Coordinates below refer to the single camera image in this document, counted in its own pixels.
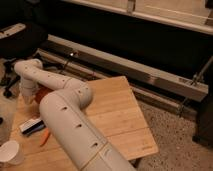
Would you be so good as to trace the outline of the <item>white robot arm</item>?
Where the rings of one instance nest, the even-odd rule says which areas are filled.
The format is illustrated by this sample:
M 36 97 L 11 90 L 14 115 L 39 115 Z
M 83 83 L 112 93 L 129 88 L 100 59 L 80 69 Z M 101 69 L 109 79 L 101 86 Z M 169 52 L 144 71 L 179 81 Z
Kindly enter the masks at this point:
M 79 171 L 136 171 L 83 113 L 93 98 L 86 82 L 45 71 L 38 59 L 18 61 L 14 69 L 23 97 L 38 84 L 51 89 L 39 104 L 40 116 Z

